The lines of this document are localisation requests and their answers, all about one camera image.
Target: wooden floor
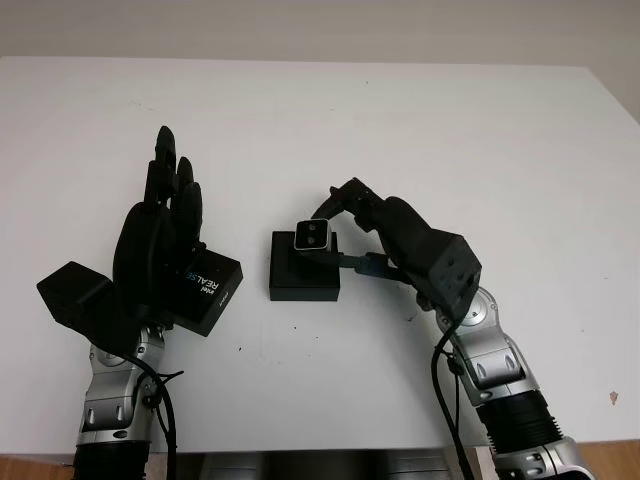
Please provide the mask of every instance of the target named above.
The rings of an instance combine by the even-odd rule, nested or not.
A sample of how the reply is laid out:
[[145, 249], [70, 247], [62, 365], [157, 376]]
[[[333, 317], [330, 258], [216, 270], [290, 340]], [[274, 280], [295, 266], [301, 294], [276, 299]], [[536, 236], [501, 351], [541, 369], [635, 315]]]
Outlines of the wooden floor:
[[580, 451], [599, 480], [640, 480], [640, 440], [583, 443]]
[[[580, 450], [599, 480], [640, 480], [640, 440], [586, 443]], [[71, 480], [73, 469], [0, 457], [0, 480]]]

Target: camera mounted on block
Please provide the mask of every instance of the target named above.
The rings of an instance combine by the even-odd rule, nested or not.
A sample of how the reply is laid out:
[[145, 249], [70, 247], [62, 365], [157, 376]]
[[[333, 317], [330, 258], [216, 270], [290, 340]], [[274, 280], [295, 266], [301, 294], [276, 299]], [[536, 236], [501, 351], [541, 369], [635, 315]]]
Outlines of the camera mounted on block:
[[[462, 235], [431, 228], [407, 202], [383, 200], [357, 178], [330, 193], [295, 232], [273, 232], [271, 300], [336, 301], [340, 268], [352, 268], [412, 285], [424, 310], [438, 307], [450, 319], [466, 315], [482, 265]], [[345, 210], [365, 232], [378, 232], [384, 254], [356, 257], [338, 250], [329, 220]]]

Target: black box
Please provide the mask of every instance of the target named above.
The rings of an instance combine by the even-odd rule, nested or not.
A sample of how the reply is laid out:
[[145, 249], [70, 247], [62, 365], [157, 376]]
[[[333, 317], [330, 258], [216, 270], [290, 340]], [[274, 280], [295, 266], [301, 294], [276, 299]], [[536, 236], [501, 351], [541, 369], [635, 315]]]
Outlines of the black box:
[[206, 250], [173, 286], [168, 307], [175, 322], [206, 337], [241, 281], [240, 262]]
[[[335, 302], [340, 293], [340, 269], [305, 258], [294, 249], [295, 232], [273, 232], [269, 296], [273, 301]], [[338, 237], [331, 236], [331, 251], [338, 251]]]

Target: gray surface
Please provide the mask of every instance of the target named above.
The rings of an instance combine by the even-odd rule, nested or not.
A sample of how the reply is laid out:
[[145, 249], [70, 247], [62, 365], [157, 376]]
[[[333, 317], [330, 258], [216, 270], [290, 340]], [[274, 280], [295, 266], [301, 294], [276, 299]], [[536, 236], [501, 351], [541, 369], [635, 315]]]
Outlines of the gray surface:
[[382, 474], [382, 452], [274, 452], [267, 455], [268, 480], [371, 480]]
[[263, 463], [260, 452], [208, 454], [199, 480], [266, 480]]
[[439, 449], [387, 450], [385, 456], [389, 473], [448, 470]]
[[406, 472], [389, 475], [388, 480], [451, 480], [449, 472]]
[[0, 55], [590, 68], [640, 118], [636, 0], [1, 0]]

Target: silver robotic arm segment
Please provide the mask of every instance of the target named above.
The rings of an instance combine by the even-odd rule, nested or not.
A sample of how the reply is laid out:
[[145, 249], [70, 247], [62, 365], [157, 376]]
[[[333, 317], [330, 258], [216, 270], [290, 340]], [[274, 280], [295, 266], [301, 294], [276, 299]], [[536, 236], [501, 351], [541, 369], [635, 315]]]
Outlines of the silver robotic arm segment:
[[[161, 328], [142, 327], [135, 358], [156, 370]], [[156, 384], [137, 365], [91, 346], [93, 378], [85, 396], [74, 480], [141, 480], [151, 444]]]
[[[449, 319], [439, 310], [436, 319], [443, 332], [449, 328]], [[487, 290], [478, 289], [451, 343], [457, 363], [463, 367], [462, 384], [474, 407], [540, 389], [518, 346], [500, 328], [498, 305]]]
[[[451, 323], [437, 312], [440, 329]], [[564, 437], [516, 343], [500, 328], [493, 296], [479, 288], [451, 337], [465, 391], [487, 427], [501, 479], [586, 479], [576, 443]]]
[[[142, 328], [136, 357], [157, 370], [163, 351], [162, 330]], [[78, 445], [150, 442], [153, 412], [143, 399], [155, 394], [155, 384], [137, 366], [95, 345], [89, 359], [93, 377], [85, 395]]]

